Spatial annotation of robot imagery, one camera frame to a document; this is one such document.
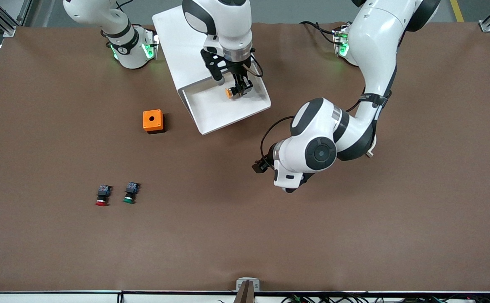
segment orange box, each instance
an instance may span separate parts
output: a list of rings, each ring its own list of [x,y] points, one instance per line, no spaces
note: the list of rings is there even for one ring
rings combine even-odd
[[[166,132],[164,129],[164,115],[160,109],[143,112],[143,128],[148,134]]]

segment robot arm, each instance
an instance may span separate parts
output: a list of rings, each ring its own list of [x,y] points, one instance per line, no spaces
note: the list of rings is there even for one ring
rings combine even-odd
[[[228,98],[252,90],[247,72],[251,69],[252,16],[249,0],[183,0],[187,23],[207,35],[202,59],[217,84],[224,84],[222,71],[228,69],[235,86],[226,90]]]
[[[159,39],[150,29],[131,25],[124,12],[112,8],[111,0],[64,0],[64,8],[74,21],[101,27],[110,41],[114,57],[123,67],[138,69],[155,57]]]
[[[368,0],[363,4],[354,23],[343,29],[344,35],[337,35],[341,40],[337,52],[359,66],[364,76],[366,86],[355,116],[325,98],[307,102],[291,122],[291,137],[271,146],[268,156],[253,165],[257,173],[272,166],[274,185],[293,192],[335,159],[348,161],[372,150],[377,120],[396,74],[398,44],[421,2]]]

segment yellow floor stripe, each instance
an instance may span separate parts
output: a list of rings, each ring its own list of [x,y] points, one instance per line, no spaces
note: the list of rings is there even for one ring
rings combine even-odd
[[[458,0],[450,0],[450,5],[452,5],[452,10],[454,11],[454,15],[456,16],[456,21],[464,22],[464,16],[462,16],[462,12],[460,11]]]

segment white tray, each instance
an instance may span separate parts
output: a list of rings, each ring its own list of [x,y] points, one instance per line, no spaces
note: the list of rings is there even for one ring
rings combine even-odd
[[[264,81],[252,75],[251,92],[238,98],[226,97],[225,89],[233,86],[233,77],[224,74],[226,82],[222,86],[212,79],[200,56],[206,35],[189,26],[181,6],[154,15],[153,24],[176,90],[202,135],[270,108]]]

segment table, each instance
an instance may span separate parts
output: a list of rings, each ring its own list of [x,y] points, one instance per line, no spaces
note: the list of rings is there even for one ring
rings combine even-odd
[[[363,79],[310,27],[253,33],[272,107],[207,136],[163,53],[132,71],[96,28],[4,40],[0,291],[225,290],[240,276],[264,290],[490,291],[490,34],[408,33],[374,157],[285,194],[251,169],[266,129],[319,96],[350,107]],[[149,109],[166,133],[143,131]],[[135,205],[121,202],[129,181]],[[108,207],[99,184],[114,186]]]

